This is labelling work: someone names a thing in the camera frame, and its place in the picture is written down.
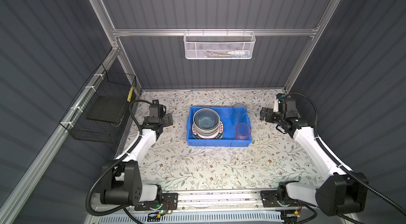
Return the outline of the pink translucent plastic cup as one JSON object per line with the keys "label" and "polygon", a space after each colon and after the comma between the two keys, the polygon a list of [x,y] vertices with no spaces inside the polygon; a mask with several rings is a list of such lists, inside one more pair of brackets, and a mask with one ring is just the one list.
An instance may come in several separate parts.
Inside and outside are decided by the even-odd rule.
{"label": "pink translucent plastic cup", "polygon": [[247,123],[239,123],[235,129],[236,140],[248,140],[251,135],[251,127]]}

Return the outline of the blue translucent plastic cup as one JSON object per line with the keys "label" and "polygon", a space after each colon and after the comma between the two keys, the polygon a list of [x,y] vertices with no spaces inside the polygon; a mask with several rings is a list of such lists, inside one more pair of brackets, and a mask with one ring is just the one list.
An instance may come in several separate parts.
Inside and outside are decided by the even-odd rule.
{"label": "blue translucent plastic cup", "polygon": [[232,123],[237,126],[240,123],[245,123],[246,121],[247,107],[242,103],[236,103],[233,106]]}

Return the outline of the dark blue ceramic bowl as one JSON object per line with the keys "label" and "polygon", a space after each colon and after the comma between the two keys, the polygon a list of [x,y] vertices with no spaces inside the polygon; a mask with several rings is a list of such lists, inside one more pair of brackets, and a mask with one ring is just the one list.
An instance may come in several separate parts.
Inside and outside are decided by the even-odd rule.
{"label": "dark blue ceramic bowl", "polygon": [[197,112],[195,112],[193,116],[193,122],[197,122],[198,120],[201,119],[212,119],[212,120],[220,120],[219,114],[210,108],[202,108],[199,109]]}

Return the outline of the blue plastic bin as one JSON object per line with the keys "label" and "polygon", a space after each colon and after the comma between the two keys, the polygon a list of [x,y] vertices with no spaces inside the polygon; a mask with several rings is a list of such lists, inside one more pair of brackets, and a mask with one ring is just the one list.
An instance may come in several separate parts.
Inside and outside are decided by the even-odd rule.
{"label": "blue plastic bin", "polygon": [[252,142],[252,135],[247,139],[236,139],[236,125],[232,122],[232,107],[207,107],[213,109],[219,114],[220,120],[224,125],[223,136],[219,139],[197,139],[192,133],[193,115],[200,109],[206,107],[192,106],[189,109],[187,119],[187,142],[189,146],[196,147],[248,147]]}

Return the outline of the green ceramic bowl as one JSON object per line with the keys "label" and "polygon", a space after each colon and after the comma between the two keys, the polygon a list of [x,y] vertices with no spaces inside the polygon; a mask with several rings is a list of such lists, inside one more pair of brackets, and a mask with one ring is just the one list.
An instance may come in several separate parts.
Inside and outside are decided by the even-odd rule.
{"label": "green ceramic bowl", "polygon": [[193,125],[196,131],[203,133],[203,134],[211,134],[219,130],[220,128],[220,120],[212,120],[212,119],[201,119],[197,122],[194,122]]}

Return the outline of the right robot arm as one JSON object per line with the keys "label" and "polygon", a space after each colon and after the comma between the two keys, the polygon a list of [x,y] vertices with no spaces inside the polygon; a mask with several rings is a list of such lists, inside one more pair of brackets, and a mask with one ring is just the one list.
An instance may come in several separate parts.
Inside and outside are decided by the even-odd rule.
{"label": "right robot arm", "polygon": [[281,206],[302,201],[319,208],[327,216],[358,213],[365,209],[367,178],[362,173],[357,173],[356,178],[348,174],[351,169],[322,141],[307,120],[299,117],[295,99],[278,94],[273,108],[261,109],[260,119],[275,124],[279,132],[295,140],[324,180],[320,187],[299,181],[280,182],[277,200]]}

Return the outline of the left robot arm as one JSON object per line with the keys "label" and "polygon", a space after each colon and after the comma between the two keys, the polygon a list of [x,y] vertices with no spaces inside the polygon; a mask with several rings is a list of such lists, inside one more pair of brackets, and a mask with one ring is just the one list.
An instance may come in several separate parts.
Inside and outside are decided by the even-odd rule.
{"label": "left robot arm", "polygon": [[149,104],[149,115],[140,125],[141,132],[115,160],[107,161],[102,170],[112,166],[98,184],[100,202],[105,205],[136,206],[140,203],[160,205],[162,189],[156,184],[144,184],[139,164],[147,151],[156,143],[165,127],[173,125],[172,114],[158,100],[143,101]]}

